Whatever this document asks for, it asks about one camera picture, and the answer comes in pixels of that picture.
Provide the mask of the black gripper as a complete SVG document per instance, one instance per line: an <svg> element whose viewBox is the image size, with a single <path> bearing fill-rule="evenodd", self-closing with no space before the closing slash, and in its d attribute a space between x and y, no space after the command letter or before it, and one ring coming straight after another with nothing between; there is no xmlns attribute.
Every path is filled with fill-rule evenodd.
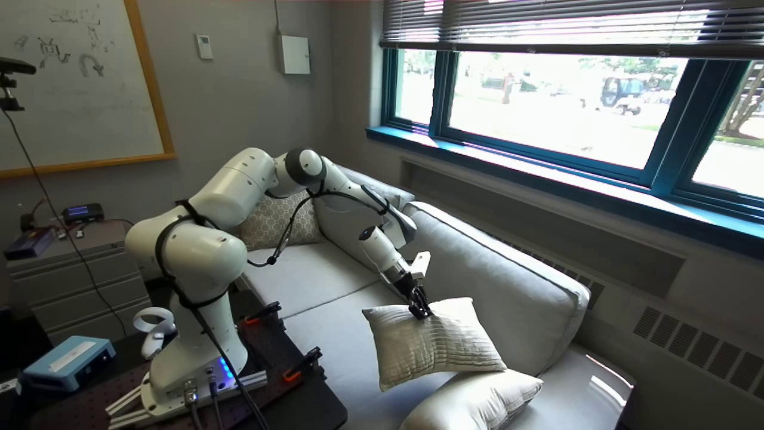
<svg viewBox="0 0 764 430"><path fill-rule="evenodd" d="M423 291L416 274L405 272L393 281L393 289L409 302L409 310L416 321L426 321L432 315L428 295Z"/></svg>

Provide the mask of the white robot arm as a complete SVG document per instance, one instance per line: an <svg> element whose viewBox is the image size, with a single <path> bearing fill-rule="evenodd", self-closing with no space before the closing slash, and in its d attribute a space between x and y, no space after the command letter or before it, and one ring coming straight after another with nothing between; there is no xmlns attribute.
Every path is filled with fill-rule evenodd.
<svg viewBox="0 0 764 430"><path fill-rule="evenodd" d="M249 250L231 229L264 195L285 199L293 192L342 195L375 210L381 225L357 234L361 250L417 321L432 315L426 289L398 254L417 231L409 216L311 148L279 158L244 148L192 199L126 231L126 250L175 287L176 336L151 359L145 400L168 406L186 387L236 384L249 352L235 328L229 284L244 274Z"/></svg>

